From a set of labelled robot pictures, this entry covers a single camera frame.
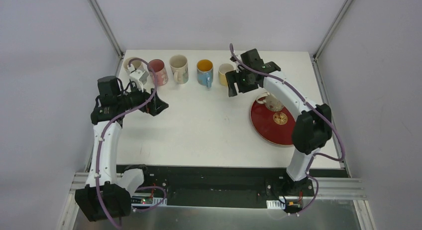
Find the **yellow mug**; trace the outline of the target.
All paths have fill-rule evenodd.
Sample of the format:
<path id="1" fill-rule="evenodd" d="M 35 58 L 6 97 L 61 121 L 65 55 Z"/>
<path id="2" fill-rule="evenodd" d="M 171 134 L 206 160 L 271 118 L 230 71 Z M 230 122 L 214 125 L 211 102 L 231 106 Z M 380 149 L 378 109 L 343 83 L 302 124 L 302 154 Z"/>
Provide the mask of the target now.
<path id="1" fill-rule="evenodd" d="M 231 72 L 234 70 L 234 66 L 232 64 L 229 63 L 224 63 L 221 64 L 218 68 L 218 79 L 219 79 L 219 83 L 222 86 L 227 87 L 228 83 L 227 83 L 227 78 L 226 78 L 226 73 Z"/>

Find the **blue mug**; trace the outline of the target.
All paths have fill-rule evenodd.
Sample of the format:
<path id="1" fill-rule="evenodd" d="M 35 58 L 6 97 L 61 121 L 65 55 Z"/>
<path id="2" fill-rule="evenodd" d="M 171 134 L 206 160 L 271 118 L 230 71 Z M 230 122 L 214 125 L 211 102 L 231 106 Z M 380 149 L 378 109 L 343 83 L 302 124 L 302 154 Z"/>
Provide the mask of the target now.
<path id="1" fill-rule="evenodd" d="M 212 87 L 213 82 L 213 63 L 208 59 L 200 60 L 197 63 L 197 81 L 200 85 L 208 89 Z"/>

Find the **cream floral mug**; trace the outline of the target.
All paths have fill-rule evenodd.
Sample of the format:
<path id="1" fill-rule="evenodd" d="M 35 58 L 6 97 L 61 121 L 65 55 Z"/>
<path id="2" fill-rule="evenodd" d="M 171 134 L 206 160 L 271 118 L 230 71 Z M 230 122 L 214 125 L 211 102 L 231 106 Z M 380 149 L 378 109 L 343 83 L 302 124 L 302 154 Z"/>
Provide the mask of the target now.
<path id="1" fill-rule="evenodd" d="M 123 68 L 126 71 L 127 75 L 130 75 L 134 71 L 145 71 L 144 63 L 136 57 L 125 58 L 123 62 Z"/>

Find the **pink mug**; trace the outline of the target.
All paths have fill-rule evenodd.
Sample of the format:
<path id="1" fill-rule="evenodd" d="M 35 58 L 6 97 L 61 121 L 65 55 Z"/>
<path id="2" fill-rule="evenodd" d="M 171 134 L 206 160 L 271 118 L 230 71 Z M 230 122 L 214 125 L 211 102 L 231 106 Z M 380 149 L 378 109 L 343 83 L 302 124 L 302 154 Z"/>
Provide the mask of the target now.
<path id="1" fill-rule="evenodd" d="M 167 70 L 165 68 L 165 64 L 160 59 L 153 59 L 148 63 L 149 67 L 152 68 L 156 77 L 157 77 L 157 84 L 158 86 L 163 86 L 168 83 L 169 78 L 167 74 Z"/>

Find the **cream green mug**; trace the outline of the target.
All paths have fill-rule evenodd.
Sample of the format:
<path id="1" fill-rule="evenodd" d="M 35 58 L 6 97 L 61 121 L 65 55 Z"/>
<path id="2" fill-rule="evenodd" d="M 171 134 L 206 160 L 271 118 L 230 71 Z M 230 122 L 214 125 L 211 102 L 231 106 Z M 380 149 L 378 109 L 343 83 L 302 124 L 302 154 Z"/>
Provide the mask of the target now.
<path id="1" fill-rule="evenodd" d="M 186 56 L 178 54 L 169 61 L 173 77 L 176 83 L 185 84 L 189 80 L 188 60 Z"/>

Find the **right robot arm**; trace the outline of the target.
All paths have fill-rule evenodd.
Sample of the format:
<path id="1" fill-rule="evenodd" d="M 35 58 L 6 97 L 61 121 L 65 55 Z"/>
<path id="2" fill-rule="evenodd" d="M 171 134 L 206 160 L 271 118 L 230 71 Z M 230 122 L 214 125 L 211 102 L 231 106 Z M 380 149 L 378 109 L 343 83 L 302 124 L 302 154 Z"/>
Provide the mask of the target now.
<path id="1" fill-rule="evenodd" d="M 281 184 L 283 194 L 295 195 L 308 180 L 313 155 L 332 137 L 331 109 L 327 104 L 309 101 L 276 63 L 265 63 L 256 49 L 240 55 L 231 50 L 230 59 L 236 68 L 225 75 L 229 97 L 264 88 L 281 102 L 295 121 L 291 135 L 295 150 Z"/>

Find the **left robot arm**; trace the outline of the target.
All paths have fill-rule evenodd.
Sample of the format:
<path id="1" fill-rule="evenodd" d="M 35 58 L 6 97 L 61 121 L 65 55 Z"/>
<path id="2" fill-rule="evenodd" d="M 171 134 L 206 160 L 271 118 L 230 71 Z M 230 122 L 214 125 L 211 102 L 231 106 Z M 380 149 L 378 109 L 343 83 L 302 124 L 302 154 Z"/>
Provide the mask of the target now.
<path id="1" fill-rule="evenodd" d="M 146 80 L 131 77 L 128 85 L 116 76 L 98 79 L 99 95 L 91 113 L 94 130 L 92 162 L 84 187 L 75 191 L 75 201 L 88 221 L 113 221 L 131 212 L 131 198 L 136 190 L 147 192 L 152 179 L 141 167 L 126 169 L 117 176 L 118 141 L 124 117 L 134 111 L 151 116 L 168 108 L 157 88 L 145 89 Z"/>

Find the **red round tray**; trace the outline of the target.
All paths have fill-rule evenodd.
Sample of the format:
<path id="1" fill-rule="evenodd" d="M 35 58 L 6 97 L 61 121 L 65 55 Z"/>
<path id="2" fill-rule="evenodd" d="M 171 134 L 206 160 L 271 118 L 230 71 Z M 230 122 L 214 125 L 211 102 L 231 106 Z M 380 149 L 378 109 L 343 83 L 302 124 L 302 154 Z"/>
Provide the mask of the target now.
<path id="1" fill-rule="evenodd" d="M 253 102 L 250 120 L 256 132 L 266 141 L 279 146 L 292 146 L 292 134 L 296 121 L 291 113 L 283 108 L 278 112 L 269 110 L 261 97 Z"/>

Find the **left aluminium frame post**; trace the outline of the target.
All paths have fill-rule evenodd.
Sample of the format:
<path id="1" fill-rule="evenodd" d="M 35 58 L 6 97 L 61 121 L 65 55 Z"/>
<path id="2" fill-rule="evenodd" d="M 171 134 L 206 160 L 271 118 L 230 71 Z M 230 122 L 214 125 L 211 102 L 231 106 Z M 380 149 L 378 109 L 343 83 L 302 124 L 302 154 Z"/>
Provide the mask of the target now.
<path id="1" fill-rule="evenodd" d="M 115 53 L 117 54 L 117 56 L 119 57 L 119 59 L 122 59 L 123 57 L 123 50 L 121 49 L 107 19 L 106 16 L 104 15 L 100 4 L 98 3 L 97 0 L 87 0 L 89 5 L 91 6 L 97 20 L 100 23 L 100 26 L 102 27 L 107 39 L 109 40 L 112 48 L 114 49 Z"/>

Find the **aluminium frame post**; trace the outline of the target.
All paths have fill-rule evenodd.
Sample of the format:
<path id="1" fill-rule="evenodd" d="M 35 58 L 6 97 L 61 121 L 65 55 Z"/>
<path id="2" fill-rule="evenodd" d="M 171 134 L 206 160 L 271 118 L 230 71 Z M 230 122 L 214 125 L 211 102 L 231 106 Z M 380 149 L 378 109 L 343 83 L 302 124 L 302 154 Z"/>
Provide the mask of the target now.
<path id="1" fill-rule="evenodd" d="M 345 0 L 343 2 L 340 10 L 336 14 L 333 22 L 329 26 L 326 34 L 324 35 L 321 43 L 319 44 L 316 52 L 313 54 L 313 58 L 314 58 L 315 61 L 317 61 L 320 58 L 320 56 L 322 55 L 323 51 L 325 50 L 326 46 L 328 45 L 328 43 L 330 42 L 330 40 L 334 36 L 336 30 L 339 28 L 342 20 L 346 16 L 347 12 L 349 11 L 349 9 L 352 6 L 352 4 L 354 3 L 354 1 L 355 0 Z"/>
<path id="2" fill-rule="evenodd" d="M 117 54 L 117 56 L 119 57 L 119 59 L 122 59 L 123 57 L 123 50 L 121 49 L 107 19 L 106 16 L 104 15 L 100 4 L 98 3 L 97 0 L 87 0 L 89 5 L 91 6 L 97 20 L 100 23 L 100 26 L 102 27 L 107 39 L 109 40 L 112 48 L 114 49 L 115 53 Z"/>

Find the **right aluminium frame post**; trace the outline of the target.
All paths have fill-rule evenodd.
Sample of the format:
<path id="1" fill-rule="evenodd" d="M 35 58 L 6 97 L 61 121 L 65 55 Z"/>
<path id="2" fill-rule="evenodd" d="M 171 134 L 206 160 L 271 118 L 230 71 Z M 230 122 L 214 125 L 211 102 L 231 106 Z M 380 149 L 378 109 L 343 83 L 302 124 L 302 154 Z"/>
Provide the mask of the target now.
<path id="1" fill-rule="evenodd" d="M 314 58 L 315 61 L 317 61 L 320 58 L 320 56 L 322 55 L 323 51 L 325 50 L 326 46 L 328 45 L 328 43 L 330 42 L 330 40 L 334 36 L 336 30 L 339 28 L 342 20 L 346 16 L 347 12 L 349 11 L 349 9 L 352 6 L 352 4 L 354 3 L 354 1 L 355 0 L 345 0 L 343 2 L 340 10 L 336 14 L 333 22 L 329 26 L 326 34 L 324 35 L 321 43 L 319 44 L 316 52 L 313 54 L 313 58 Z"/>

